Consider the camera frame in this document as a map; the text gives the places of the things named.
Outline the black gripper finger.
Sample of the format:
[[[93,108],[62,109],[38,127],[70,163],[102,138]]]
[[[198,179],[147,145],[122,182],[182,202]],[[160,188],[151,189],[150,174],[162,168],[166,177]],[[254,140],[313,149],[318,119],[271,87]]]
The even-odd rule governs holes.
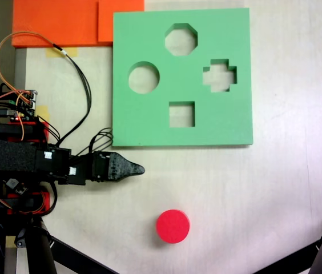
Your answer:
[[[109,181],[118,182],[130,176],[142,175],[145,173],[143,166],[130,162],[122,155],[111,152],[109,158]]]

